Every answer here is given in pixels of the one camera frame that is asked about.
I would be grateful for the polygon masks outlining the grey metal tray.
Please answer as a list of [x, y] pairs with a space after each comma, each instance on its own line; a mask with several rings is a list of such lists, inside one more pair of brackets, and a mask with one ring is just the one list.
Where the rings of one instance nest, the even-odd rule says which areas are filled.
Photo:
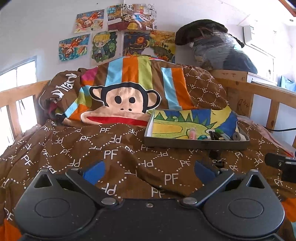
[[159, 148], [184, 148], [184, 149], [203, 149], [203, 150], [244, 150], [248, 147], [250, 139], [242, 128], [238, 126], [238, 131], [243, 134], [247, 141], [220, 141], [220, 140], [190, 140], [190, 139], [170, 139], [170, 138], [154, 138], [147, 135], [148, 126], [151, 118], [147, 124], [147, 128], [144, 134], [144, 144], [147, 147], [159, 147]]

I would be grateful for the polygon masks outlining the white air conditioner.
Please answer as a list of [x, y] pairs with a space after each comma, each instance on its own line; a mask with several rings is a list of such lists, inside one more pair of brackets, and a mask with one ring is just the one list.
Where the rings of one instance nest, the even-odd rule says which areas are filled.
[[276, 33], [274, 31], [246, 25], [243, 27], [243, 35], [246, 45], [275, 57], [274, 40]]

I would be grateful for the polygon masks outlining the dark swirl painting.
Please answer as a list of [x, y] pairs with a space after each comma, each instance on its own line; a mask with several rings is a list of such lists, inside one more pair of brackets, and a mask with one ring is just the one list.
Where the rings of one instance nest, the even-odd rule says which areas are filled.
[[150, 45], [150, 32], [125, 32], [123, 56], [141, 55]]

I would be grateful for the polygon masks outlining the white USB charger plug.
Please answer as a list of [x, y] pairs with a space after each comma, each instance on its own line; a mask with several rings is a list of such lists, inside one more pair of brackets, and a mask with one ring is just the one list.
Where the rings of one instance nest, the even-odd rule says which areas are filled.
[[243, 134], [241, 134], [240, 132], [235, 132], [232, 135], [232, 140], [234, 140], [234, 141], [247, 141], [246, 137]]

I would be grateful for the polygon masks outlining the anime drawing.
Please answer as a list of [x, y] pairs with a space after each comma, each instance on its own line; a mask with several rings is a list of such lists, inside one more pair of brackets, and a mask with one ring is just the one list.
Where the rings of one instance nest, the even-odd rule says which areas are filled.
[[103, 28], [104, 10], [88, 11], [76, 16], [74, 33], [89, 32]]
[[59, 42], [58, 56], [60, 61], [69, 61], [88, 53], [90, 34], [75, 36]]

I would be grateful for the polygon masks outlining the green cap marker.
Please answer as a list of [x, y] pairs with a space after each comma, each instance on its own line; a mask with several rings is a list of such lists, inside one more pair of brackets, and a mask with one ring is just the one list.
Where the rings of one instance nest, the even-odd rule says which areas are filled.
[[231, 140], [231, 138], [226, 133], [224, 133], [221, 129], [219, 129], [219, 128], [216, 128], [215, 129], [215, 133], [217, 133], [218, 135], [220, 135], [226, 141]]

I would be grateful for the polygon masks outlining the anime drawing lower left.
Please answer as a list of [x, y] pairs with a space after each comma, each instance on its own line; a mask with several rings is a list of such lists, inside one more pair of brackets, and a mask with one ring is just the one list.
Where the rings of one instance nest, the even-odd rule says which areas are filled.
[[59, 42], [58, 56], [60, 61], [69, 61], [88, 53], [90, 34], [75, 36]]

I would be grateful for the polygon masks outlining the teal nail polish bottle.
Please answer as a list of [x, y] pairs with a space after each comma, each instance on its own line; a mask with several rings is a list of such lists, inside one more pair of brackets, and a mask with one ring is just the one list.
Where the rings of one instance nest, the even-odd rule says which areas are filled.
[[200, 135], [198, 137], [198, 140], [211, 140], [211, 137], [210, 136], [207, 136], [207, 135]]

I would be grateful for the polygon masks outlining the blue hanging clothing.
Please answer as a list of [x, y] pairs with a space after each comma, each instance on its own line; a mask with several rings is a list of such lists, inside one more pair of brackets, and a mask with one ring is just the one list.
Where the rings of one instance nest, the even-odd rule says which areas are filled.
[[284, 89], [287, 89], [292, 92], [296, 92], [296, 83], [294, 80], [290, 80], [285, 76], [281, 76], [279, 84], [280, 84], [280, 87]]

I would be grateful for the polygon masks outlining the dinosaur painting paper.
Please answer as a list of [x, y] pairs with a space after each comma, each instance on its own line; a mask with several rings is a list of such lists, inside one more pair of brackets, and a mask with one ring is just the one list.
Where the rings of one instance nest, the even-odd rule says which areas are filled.
[[154, 138], [189, 139], [195, 130], [196, 138], [210, 139], [211, 132], [222, 132], [229, 137], [238, 131], [237, 116], [229, 106], [221, 110], [161, 110], [151, 116], [147, 135]]

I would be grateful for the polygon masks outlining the cartoon drawing upper right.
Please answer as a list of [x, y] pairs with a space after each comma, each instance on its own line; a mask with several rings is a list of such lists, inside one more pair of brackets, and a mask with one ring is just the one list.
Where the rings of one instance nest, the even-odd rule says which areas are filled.
[[151, 4], [117, 4], [107, 9], [109, 31], [157, 29], [157, 12]]

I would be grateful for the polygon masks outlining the pink cosmetic tube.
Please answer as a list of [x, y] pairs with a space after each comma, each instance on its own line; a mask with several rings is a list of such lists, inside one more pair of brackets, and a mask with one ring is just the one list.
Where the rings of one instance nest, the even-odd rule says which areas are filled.
[[191, 128], [188, 131], [188, 137], [190, 140], [196, 140], [197, 139], [197, 131], [195, 128]]

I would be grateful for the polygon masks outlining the blond character drawing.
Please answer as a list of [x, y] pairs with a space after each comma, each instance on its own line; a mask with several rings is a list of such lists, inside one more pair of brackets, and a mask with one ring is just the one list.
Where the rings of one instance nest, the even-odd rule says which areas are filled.
[[99, 32], [92, 39], [91, 61], [93, 65], [109, 61], [116, 56], [117, 32]]

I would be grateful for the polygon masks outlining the striped monkey face pillow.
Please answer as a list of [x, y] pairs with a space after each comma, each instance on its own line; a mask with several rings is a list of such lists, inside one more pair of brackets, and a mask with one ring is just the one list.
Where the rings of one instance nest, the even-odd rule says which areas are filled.
[[39, 105], [51, 119], [70, 126], [146, 126], [157, 108], [194, 109], [182, 66], [145, 55], [60, 72], [45, 87]]

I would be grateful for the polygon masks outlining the black binder clip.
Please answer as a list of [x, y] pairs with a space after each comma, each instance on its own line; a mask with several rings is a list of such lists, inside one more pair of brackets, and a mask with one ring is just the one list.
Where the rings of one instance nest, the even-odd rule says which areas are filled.
[[213, 164], [219, 169], [224, 168], [225, 166], [225, 161], [221, 157], [221, 153], [222, 152], [220, 150], [210, 150], [209, 152], [209, 158], [212, 160]]

